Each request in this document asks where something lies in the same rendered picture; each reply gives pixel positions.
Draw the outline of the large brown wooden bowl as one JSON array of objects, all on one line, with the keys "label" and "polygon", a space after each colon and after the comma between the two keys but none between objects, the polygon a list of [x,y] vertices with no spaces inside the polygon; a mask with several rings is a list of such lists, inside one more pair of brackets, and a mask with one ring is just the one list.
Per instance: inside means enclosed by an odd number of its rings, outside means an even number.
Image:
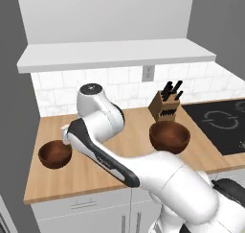
[{"label": "large brown wooden bowl", "polygon": [[149,140],[157,151],[179,154],[189,144],[190,132],[177,122],[161,121],[150,127]]}]

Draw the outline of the black hob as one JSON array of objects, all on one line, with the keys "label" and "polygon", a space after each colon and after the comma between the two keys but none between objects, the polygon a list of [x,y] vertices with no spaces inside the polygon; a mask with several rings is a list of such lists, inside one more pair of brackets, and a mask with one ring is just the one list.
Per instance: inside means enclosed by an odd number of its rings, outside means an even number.
[{"label": "black hob", "polygon": [[222,155],[245,152],[245,99],[183,105]]}]

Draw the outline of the white wall cabinet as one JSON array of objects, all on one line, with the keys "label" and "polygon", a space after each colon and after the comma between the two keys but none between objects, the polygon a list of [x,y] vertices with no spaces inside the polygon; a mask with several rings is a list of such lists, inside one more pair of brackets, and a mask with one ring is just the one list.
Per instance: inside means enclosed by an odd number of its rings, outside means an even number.
[{"label": "white wall cabinet", "polygon": [[187,39],[192,0],[19,0],[21,73],[213,61]]}]

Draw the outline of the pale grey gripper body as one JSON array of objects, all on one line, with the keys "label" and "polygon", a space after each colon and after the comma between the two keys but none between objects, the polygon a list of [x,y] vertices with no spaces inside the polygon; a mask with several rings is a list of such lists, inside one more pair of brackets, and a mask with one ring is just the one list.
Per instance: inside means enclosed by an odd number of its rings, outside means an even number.
[{"label": "pale grey gripper body", "polygon": [[69,125],[65,125],[61,128],[61,137],[62,137],[62,142],[64,145],[70,144],[70,141],[69,141],[68,136],[67,136],[68,127],[69,127]]}]

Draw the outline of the white drawer front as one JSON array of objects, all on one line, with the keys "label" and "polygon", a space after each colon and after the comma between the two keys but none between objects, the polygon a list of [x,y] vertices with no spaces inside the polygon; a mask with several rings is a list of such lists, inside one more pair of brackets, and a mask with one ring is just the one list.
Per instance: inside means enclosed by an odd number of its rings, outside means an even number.
[{"label": "white drawer front", "polygon": [[[71,210],[71,205],[78,202],[96,201],[93,207]],[[61,198],[32,204],[34,216],[37,220],[68,216],[80,212],[106,209],[114,206],[126,205],[130,202],[151,200],[148,191],[140,188],[124,188],[114,191],[101,192],[72,198]]]}]

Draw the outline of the small brown wooden bowl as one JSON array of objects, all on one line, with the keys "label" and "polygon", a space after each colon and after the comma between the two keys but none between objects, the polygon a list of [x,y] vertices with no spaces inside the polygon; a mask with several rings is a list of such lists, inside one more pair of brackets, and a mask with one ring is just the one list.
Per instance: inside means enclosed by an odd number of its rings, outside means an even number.
[{"label": "small brown wooden bowl", "polygon": [[61,140],[50,141],[39,149],[38,158],[46,168],[60,169],[70,162],[72,146],[64,145]]}]

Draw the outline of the wooden knife block with knives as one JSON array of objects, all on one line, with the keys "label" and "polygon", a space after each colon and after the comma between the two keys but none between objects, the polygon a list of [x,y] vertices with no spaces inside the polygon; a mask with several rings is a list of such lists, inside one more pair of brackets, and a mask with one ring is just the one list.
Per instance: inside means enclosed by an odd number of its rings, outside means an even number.
[{"label": "wooden knife block with knives", "polygon": [[167,82],[164,89],[156,93],[148,106],[148,110],[156,122],[175,120],[180,97],[183,94],[183,91],[178,91],[182,83],[182,81],[178,81],[172,85],[172,82]]}]

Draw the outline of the grey wall socket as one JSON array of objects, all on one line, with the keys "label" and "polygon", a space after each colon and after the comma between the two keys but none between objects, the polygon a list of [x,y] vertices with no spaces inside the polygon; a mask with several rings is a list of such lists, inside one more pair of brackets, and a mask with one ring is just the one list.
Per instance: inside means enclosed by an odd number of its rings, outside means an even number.
[{"label": "grey wall socket", "polygon": [[154,65],[144,65],[142,82],[153,82],[154,81],[155,66]]}]

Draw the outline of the narrow white cupboard door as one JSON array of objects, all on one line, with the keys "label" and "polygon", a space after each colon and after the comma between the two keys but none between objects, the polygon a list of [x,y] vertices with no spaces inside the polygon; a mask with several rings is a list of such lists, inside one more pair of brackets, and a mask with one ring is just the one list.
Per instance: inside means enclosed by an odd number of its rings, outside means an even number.
[{"label": "narrow white cupboard door", "polygon": [[141,212],[140,233],[148,233],[150,226],[158,219],[161,205],[154,201],[135,202],[131,204],[130,233],[136,233],[137,213]]}]

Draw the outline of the wide white cupboard door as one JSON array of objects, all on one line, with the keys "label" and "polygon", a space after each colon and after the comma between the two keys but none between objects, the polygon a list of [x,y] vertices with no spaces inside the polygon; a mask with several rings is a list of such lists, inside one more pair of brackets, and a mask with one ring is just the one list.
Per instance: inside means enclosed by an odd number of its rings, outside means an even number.
[{"label": "wide white cupboard door", "polygon": [[41,233],[121,233],[122,215],[128,233],[128,205],[39,220],[37,224]]}]

